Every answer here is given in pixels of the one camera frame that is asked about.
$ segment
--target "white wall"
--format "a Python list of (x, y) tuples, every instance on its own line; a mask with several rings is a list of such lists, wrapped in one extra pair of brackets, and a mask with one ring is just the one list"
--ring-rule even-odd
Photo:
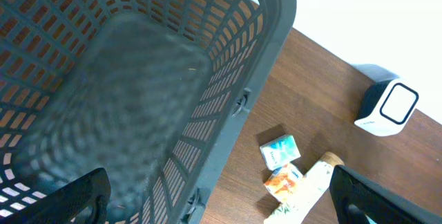
[(405, 78), (442, 123), (442, 0), (298, 0), (294, 28), (374, 80)]

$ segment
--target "orange package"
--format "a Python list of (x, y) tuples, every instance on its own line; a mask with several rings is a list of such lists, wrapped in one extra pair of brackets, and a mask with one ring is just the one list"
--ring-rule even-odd
[(264, 185), (272, 196), (281, 203), (286, 203), (293, 196), (301, 179), (302, 174), (298, 168), (288, 163), (273, 171)]

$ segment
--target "basket bottom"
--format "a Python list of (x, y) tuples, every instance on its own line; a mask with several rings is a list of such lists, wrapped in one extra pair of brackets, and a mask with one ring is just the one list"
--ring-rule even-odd
[(169, 158), (210, 65), (201, 48), (145, 17), (115, 17), (23, 137), (16, 176), (49, 194), (104, 167), (108, 218), (128, 218)]

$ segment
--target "basket mesh wall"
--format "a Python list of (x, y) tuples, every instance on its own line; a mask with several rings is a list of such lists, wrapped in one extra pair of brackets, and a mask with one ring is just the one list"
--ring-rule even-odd
[(27, 129), (114, 15), (136, 12), (205, 49), (213, 74), (140, 210), (113, 223), (176, 223), (188, 178), (251, 65), (264, 0), (0, 0), (0, 218), (50, 192), (17, 178), (11, 161)]

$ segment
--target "black object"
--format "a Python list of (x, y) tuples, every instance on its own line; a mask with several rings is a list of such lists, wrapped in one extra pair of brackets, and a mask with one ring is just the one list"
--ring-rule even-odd
[(86, 223), (104, 223), (111, 185), (106, 170), (96, 169), (0, 223), (67, 223), (92, 207)]
[(339, 223), (442, 223), (442, 218), (373, 183), (355, 171), (336, 166), (330, 194)]

